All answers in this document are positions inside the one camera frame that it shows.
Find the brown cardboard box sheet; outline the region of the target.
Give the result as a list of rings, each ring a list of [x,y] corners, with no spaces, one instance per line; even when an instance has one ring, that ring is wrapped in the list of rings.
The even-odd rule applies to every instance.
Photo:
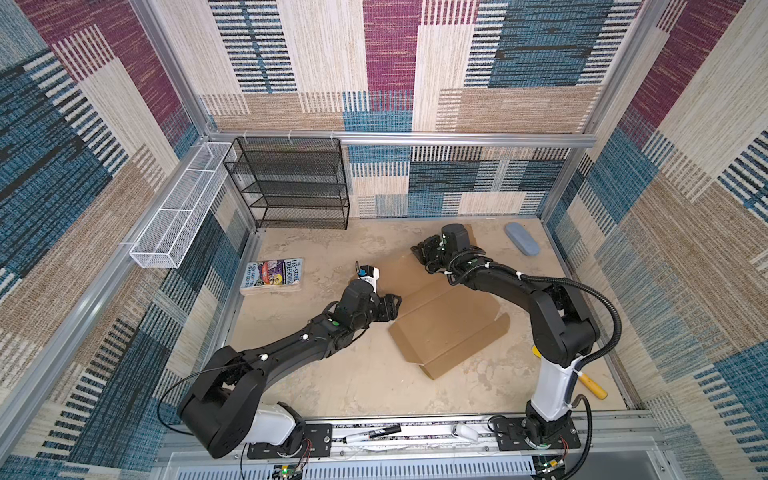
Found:
[[[390,336],[404,359],[432,380],[509,331],[510,317],[494,296],[428,274],[409,251],[384,258],[377,268],[377,290],[402,299]]]

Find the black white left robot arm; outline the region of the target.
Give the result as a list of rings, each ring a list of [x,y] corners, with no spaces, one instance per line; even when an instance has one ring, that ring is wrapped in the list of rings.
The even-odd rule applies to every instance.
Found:
[[[375,322],[392,322],[402,298],[354,280],[300,330],[262,347],[218,349],[181,400],[177,415],[208,454],[220,459],[242,444],[288,457],[306,442],[305,420],[284,402],[263,406],[265,391],[304,366],[353,344]]]

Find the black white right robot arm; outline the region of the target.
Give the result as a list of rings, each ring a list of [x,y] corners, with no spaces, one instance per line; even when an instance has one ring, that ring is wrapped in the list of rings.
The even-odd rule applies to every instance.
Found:
[[[411,252],[428,273],[445,275],[450,285],[493,294],[527,312],[541,367],[518,431],[533,449],[554,444],[570,430],[578,371],[600,336],[584,289],[566,278],[533,277],[494,261],[470,243],[468,230],[458,223]]]

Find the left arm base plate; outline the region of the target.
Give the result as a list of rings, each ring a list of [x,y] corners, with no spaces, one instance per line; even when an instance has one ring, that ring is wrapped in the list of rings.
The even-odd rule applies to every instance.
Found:
[[[331,423],[309,423],[299,425],[295,432],[280,445],[269,443],[249,444],[246,458],[249,460],[326,458],[331,454],[333,425]]]

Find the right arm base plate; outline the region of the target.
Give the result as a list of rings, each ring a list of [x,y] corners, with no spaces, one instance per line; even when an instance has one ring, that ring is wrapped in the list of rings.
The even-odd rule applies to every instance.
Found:
[[[582,447],[570,413],[551,422],[537,416],[494,415],[488,419],[487,427],[495,436],[500,451],[571,450]]]

